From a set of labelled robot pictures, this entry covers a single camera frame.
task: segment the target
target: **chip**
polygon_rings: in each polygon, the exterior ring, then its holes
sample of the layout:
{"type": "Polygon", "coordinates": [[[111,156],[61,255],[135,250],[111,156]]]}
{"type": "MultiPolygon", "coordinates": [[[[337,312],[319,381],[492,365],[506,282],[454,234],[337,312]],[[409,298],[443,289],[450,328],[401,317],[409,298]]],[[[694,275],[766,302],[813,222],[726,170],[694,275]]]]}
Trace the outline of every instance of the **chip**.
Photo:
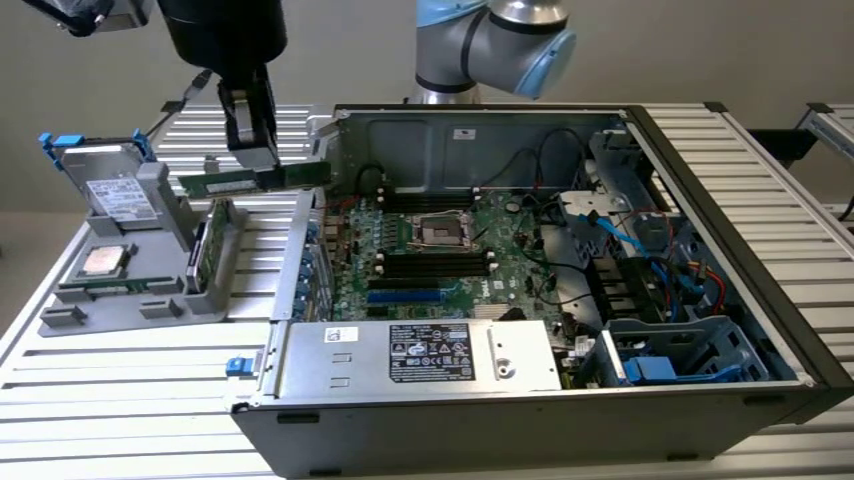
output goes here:
{"type": "Polygon", "coordinates": [[[86,258],[81,273],[87,276],[110,275],[122,268],[126,256],[127,250],[122,245],[95,247],[86,258]]]}

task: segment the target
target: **warning label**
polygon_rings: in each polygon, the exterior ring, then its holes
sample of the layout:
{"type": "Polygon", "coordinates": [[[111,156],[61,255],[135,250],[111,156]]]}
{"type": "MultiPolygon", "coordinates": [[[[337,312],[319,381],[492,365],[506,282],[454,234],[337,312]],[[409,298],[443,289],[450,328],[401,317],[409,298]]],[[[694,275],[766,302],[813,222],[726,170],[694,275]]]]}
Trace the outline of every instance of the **warning label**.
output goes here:
{"type": "Polygon", "coordinates": [[[468,324],[391,325],[390,332],[389,377],[395,383],[476,379],[468,324]]]}

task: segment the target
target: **metal frame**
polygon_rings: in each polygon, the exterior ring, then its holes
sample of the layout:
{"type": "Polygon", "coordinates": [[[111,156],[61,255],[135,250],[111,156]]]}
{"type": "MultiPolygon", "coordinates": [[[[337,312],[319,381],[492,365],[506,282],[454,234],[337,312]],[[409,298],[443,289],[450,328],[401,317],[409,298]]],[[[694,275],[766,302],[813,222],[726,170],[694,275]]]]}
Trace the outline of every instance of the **metal frame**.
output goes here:
{"type": "MultiPolygon", "coordinates": [[[[278,108],[285,163],[311,155],[306,132],[311,110],[278,108]]],[[[782,201],[780,192],[786,189],[720,114],[702,104],[649,105],[648,112],[832,353],[854,374],[850,255],[836,246],[802,199],[790,196],[782,201]]],[[[158,152],[170,164],[179,193],[175,175],[203,173],[205,154],[221,155],[225,169],[238,168],[226,150],[223,122],[219,107],[191,106],[162,130],[158,152]]],[[[665,191],[662,180],[654,178],[654,182],[665,191]]],[[[78,234],[0,339],[2,478],[277,478],[226,418],[221,399],[223,391],[249,395],[255,381],[226,382],[222,365],[235,353],[254,355],[270,338],[266,319],[294,202],[294,194],[238,202],[251,211],[250,235],[238,267],[241,296],[233,298],[233,323],[227,324],[42,339],[31,318],[74,257],[86,228],[78,234]]],[[[540,466],[469,476],[677,480],[813,475],[836,480],[854,472],[853,432],[854,401],[849,400],[806,425],[764,430],[710,462],[545,470],[540,466]]],[[[585,432],[572,426],[568,435],[585,432]]]]}
{"type": "Polygon", "coordinates": [[[854,163],[854,105],[808,103],[808,107],[796,128],[813,132],[854,163]]]}

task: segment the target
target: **black connector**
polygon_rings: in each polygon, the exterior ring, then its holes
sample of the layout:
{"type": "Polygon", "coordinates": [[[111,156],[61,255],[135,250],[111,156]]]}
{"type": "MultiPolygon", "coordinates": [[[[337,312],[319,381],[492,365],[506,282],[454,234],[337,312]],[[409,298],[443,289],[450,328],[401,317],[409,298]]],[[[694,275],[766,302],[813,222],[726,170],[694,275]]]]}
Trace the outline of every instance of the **black connector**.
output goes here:
{"type": "Polygon", "coordinates": [[[597,226],[597,222],[600,221],[601,217],[602,215],[600,215],[600,212],[597,212],[596,210],[590,211],[590,213],[588,214],[588,223],[592,227],[597,226]]]}

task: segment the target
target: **blue latch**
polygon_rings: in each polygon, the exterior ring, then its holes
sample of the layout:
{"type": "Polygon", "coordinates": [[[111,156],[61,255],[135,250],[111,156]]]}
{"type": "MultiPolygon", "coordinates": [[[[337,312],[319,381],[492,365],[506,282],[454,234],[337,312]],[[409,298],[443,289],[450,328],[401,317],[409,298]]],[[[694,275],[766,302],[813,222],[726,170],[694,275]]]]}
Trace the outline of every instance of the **blue latch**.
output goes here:
{"type": "Polygon", "coordinates": [[[139,147],[141,152],[143,152],[143,160],[149,163],[157,162],[158,158],[155,157],[155,150],[151,148],[151,142],[149,141],[149,137],[141,129],[134,130],[134,143],[139,147]]]}
{"type": "Polygon", "coordinates": [[[39,135],[39,142],[42,143],[42,150],[45,154],[49,156],[51,161],[54,162],[54,167],[62,172],[65,170],[63,164],[59,161],[59,157],[57,156],[57,152],[54,151],[55,147],[77,147],[86,141],[86,137],[83,135],[61,135],[59,138],[54,141],[54,135],[51,133],[43,133],[39,135]]]}
{"type": "Polygon", "coordinates": [[[633,385],[668,385],[676,383],[728,383],[738,381],[740,365],[730,365],[718,372],[700,375],[677,375],[668,357],[634,357],[624,362],[626,377],[633,385]]]}
{"type": "Polygon", "coordinates": [[[226,376],[251,377],[255,375],[254,367],[255,360],[253,358],[235,357],[226,364],[226,376]]]}

